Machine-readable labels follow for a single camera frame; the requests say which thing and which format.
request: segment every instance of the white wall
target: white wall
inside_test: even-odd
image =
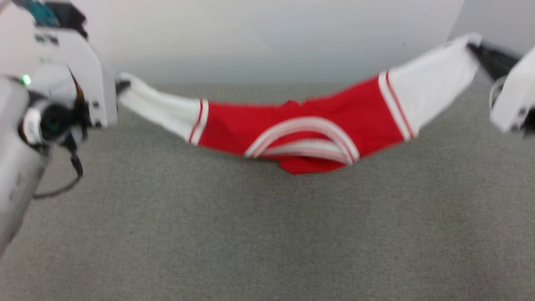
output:
[[[485,40],[524,54],[535,47],[534,0],[467,0],[452,36],[477,31]]]
[[[117,70],[161,84],[360,80],[443,43],[463,2],[73,1]],[[30,16],[11,5],[0,28],[0,73],[31,71]]]

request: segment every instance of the black cable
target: black cable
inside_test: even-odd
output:
[[[78,182],[82,179],[83,177],[83,166],[82,166],[82,162],[80,161],[80,158],[78,157],[78,155],[76,154],[75,151],[71,151],[71,163],[72,163],[72,166],[74,167],[74,170],[76,170],[76,174],[77,174],[77,177],[76,179],[74,179],[70,184],[68,184],[67,186],[61,188],[61,189],[58,189],[56,191],[52,191],[52,192],[47,192],[47,193],[42,193],[42,194],[36,194],[34,195],[34,199],[35,200],[40,200],[40,199],[47,199],[47,198],[52,198],[52,197],[56,197],[62,193],[65,193],[71,189],[73,189],[73,187],[76,186],[76,184],[78,184]]]

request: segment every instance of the red fabric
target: red fabric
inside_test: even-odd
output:
[[[404,141],[381,94],[378,77],[361,82],[331,96],[309,99],[299,104],[288,101],[281,106],[252,106],[209,102],[208,120],[199,145],[219,151],[244,155],[264,131],[297,117],[321,117],[351,138],[360,157]],[[310,131],[293,133],[277,139],[270,148],[305,138],[327,139]],[[270,156],[293,174],[327,172],[345,164],[304,156]]]

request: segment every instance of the gray fabric surface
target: gray fabric surface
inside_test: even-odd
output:
[[[344,85],[188,85],[281,102]],[[84,180],[34,202],[1,301],[534,300],[535,141],[488,121],[476,84],[420,138],[329,174],[186,145],[120,112]],[[58,152],[42,190],[74,173]]]

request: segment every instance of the garment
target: garment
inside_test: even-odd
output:
[[[327,172],[415,138],[466,89],[478,63],[471,34],[330,96],[282,105],[229,104],[161,93],[130,74],[127,108],[192,145]]]

